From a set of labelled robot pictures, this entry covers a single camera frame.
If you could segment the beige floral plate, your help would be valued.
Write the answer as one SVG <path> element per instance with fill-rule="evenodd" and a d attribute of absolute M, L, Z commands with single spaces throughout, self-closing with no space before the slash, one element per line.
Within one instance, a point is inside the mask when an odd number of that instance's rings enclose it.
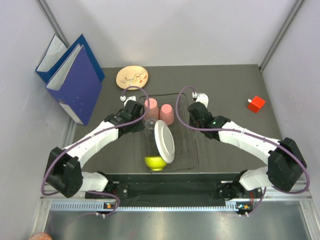
<path fill-rule="evenodd" d="M 148 71 L 138 65 L 130 65 L 123 67 L 116 75 L 116 84 L 121 89 L 126 89 L 130 86 L 138 86 L 143 88 L 149 79 Z"/>

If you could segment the white plate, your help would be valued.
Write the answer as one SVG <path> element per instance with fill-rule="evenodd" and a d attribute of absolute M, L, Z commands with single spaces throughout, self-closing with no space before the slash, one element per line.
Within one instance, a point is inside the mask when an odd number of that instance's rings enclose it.
<path fill-rule="evenodd" d="M 175 158 L 175 142 L 169 127 L 163 120 L 156 121 L 154 138 L 160 156 L 167 164 L 171 164 Z"/>

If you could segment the black wire dish rack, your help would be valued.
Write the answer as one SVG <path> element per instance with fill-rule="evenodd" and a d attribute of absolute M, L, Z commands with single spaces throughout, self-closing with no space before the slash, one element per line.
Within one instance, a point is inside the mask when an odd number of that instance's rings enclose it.
<path fill-rule="evenodd" d="M 181 172 L 194 169 L 199 166 L 199 158 L 197 152 L 195 133 L 185 127 L 176 117 L 176 100 L 178 93 L 172 94 L 158 94 L 151 95 L 149 98 L 153 98 L 157 101 L 159 110 L 162 105 L 169 104 L 173 108 L 174 112 L 174 122 L 169 125 L 175 146 L 175 158 L 172 163 L 169 163 L 160 172 Z M 188 99 L 183 93 L 180 97 L 178 104 L 178 114 L 185 123 L 189 123 L 189 112 L 187 110 L 189 106 Z M 151 126 L 145 126 L 143 131 L 139 132 L 140 137 L 140 165 L 144 171 L 151 173 L 151 169 L 145 164 L 145 157 L 156 156 L 159 154 L 156 146 L 155 137 L 153 134 L 153 129 Z"/>

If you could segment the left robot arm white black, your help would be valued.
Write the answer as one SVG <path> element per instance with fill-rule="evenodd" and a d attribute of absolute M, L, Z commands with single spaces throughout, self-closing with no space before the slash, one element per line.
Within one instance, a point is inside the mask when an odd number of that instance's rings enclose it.
<path fill-rule="evenodd" d="M 106 145 L 128 133 L 144 129 L 145 107 L 132 99 L 125 102 L 117 114 L 108 115 L 93 131 L 77 142 L 61 149 L 55 147 L 49 153 L 45 182 L 66 198 L 78 192 L 97 192 L 109 198 L 114 191 L 103 173 L 84 172 L 83 166 Z"/>

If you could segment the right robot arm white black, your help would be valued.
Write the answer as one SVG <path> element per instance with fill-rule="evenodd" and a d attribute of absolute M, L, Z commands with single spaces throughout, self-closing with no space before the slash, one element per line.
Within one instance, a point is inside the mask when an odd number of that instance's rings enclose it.
<path fill-rule="evenodd" d="M 261 160 L 265 166 L 241 171 L 231 183 L 219 186 L 226 200 L 245 198 L 252 190 L 274 187 L 289 192 L 304 173 L 307 164 L 296 142 L 278 140 L 249 131 L 224 116 L 212 116 L 201 102 L 187 108 L 189 126 L 200 129 L 207 138 L 230 144 Z"/>

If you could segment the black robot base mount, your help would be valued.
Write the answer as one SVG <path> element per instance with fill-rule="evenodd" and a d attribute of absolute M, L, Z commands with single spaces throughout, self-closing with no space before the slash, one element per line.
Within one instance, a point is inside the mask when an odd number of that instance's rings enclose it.
<path fill-rule="evenodd" d="M 226 200 L 250 203 L 261 190 L 236 192 L 234 173 L 112 173 L 104 191 L 120 198 L 122 207 L 218 207 Z"/>

